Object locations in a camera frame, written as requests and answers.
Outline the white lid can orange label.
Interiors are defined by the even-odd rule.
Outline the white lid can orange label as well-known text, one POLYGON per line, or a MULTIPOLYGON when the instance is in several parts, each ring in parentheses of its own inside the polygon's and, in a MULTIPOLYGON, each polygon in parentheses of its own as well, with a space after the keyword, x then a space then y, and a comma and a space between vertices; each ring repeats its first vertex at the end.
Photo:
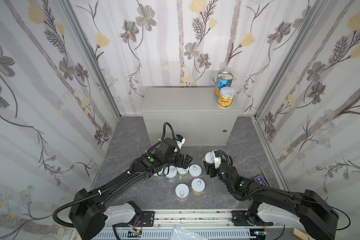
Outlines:
POLYGON ((206 168, 215 166, 215 155, 213 151, 206 153, 206 155, 203 157, 203 165, 206 168))

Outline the plastic lid can yellow label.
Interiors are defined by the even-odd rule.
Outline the plastic lid can yellow label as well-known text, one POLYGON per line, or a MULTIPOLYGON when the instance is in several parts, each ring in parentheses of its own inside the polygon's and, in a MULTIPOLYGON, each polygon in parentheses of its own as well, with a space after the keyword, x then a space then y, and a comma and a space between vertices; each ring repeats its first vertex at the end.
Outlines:
POLYGON ((235 96, 235 90, 231 87, 223 87, 220 89, 218 105, 220 108, 228 109, 231 107, 235 96))

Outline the large blue labelled can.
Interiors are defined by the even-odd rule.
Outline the large blue labelled can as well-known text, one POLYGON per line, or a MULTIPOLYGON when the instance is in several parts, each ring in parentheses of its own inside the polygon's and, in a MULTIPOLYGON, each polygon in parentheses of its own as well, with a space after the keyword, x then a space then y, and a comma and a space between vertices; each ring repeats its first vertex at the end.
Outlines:
POLYGON ((215 95, 220 95, 220 90, 224 87, 230 87, 234 76, 229 72, 219 72, 215 81, 215 95))

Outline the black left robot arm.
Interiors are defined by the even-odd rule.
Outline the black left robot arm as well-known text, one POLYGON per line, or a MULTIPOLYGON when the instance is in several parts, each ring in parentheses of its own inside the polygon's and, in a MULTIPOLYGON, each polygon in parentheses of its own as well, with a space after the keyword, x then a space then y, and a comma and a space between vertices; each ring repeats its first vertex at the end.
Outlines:
POLYGON ((167 177, 170 167, 186 169, 192 157, 181 154, 185 138, 172 133, 164 135, 157 143, 133 160, 127 170, 101 187, 80 190, 72 202, 57 208, 53 220, 64 227, 74 228, 83 240, 91 240, 104 227, 117 224, 116 218, 108 211, 111 203, 135 184, 154 175, 167 177))

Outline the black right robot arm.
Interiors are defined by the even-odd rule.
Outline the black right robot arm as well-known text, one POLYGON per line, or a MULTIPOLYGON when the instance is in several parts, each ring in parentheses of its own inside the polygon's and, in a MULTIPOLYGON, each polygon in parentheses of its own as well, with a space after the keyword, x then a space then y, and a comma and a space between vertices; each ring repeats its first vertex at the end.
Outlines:
POLYGON ((316 192, 289 192, 268 187, 253 179, 239 175, 233 165, 233 158, 221 150, 208 152, 203 159, 206 173, 211 178, 218 177, 228 192, 240 202, 251 200, 246 212, 246 220, 250 225, 285 222, 282 215, 274 218, 263 216, 259 207, 268 204, 298 218, 298 226, 302 227, 315 240, 333 240, 339 231, 340 210, 330 206, 316 192))

